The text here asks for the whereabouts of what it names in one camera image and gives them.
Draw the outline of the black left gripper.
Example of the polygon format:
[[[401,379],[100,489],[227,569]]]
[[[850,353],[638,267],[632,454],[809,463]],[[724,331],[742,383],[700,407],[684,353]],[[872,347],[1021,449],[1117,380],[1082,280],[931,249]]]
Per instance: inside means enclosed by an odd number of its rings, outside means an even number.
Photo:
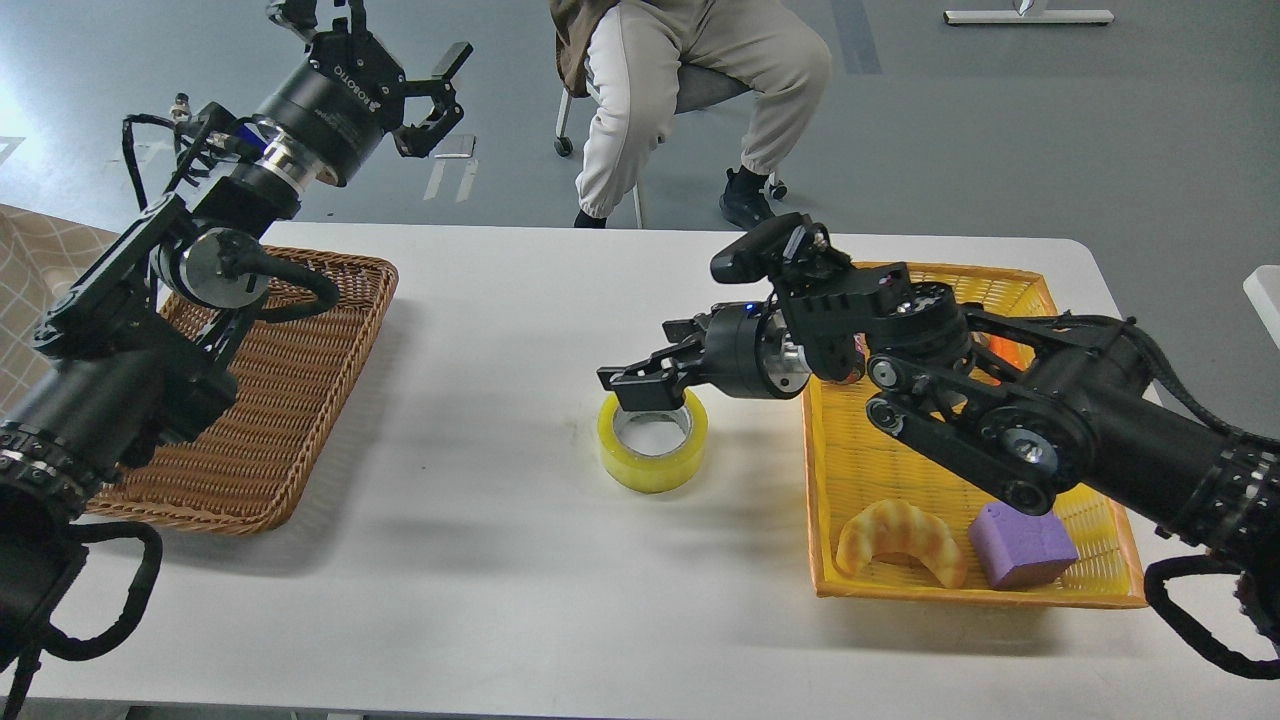
[[[426,79],[407,81],[404,70],[369,31],[317,33],[317,0],[274,0],[268,19],[308,45],[307,56],[269,95],[255,122],[288,133],[344,187],[385,135],[402,158],[428,158],[465,115],[454,77],[474,53],[471,42],[452,44]],[[429,97],[419,124],[402,126],[404,97]]]

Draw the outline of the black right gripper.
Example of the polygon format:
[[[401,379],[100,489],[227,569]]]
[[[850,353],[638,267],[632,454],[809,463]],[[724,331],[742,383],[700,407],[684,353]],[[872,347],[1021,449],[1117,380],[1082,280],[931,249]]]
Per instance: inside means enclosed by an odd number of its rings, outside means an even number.
[[[602,388],[627,413],[675,411],[700,383],[735,398],[792,398],[812,373],[783,314],[764,304],[717,304],[662,323],[671,346],[626,366],[599,366]]]

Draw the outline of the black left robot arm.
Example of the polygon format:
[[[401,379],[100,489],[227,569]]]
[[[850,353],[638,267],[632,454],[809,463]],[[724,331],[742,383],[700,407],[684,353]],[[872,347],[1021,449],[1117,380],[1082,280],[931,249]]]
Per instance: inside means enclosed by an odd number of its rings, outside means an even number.
[[[218,102],[193,111],[179,94],[168,117],[123,122],[140,215],[36,325],[51,370],[3,418],[3,667],[15,673],[6,719],[45,653],[100,657],[145,615],[163,541],[141,521],[83,524],[88,502],[234,404],[230,364],[256,322],[338,304],[333,281],[262,247],[266,231],[296,215],[312,182],[348,184],[383,138],[426,158],[463,118],[454,77],[471,44],[411,79],[369,29],[364,3],[347,6],[320,29],[314,1],[268,4],[306,56],[255,114]],[[124,538],[143,552],[120,616],[88,639],[55,628],[88,547]]]

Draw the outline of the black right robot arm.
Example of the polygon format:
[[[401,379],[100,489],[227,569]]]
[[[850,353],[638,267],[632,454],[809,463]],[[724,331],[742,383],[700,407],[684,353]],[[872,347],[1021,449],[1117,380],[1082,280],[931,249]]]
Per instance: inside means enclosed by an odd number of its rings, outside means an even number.
[[[1228,648],[1169,596],[1183,577],[1233,575],[1254,629],[1277,641],[1277,441],[1196,401],[1133,319],[1002,316],[913,281],[902,263],[856,266],[801,213],[771,218],[710,260],[722,284],[769,281],[760,302],[666,322],[667,346],[596,375],[630,413],[676,411],[687,388],[792,398],[810,375],[868,378],[870,424],[1014,509],[1046,514],[1097,489],[1196,555],[1151,564],[1152,609],[1201,657],[1274,680],[1276,660]]]

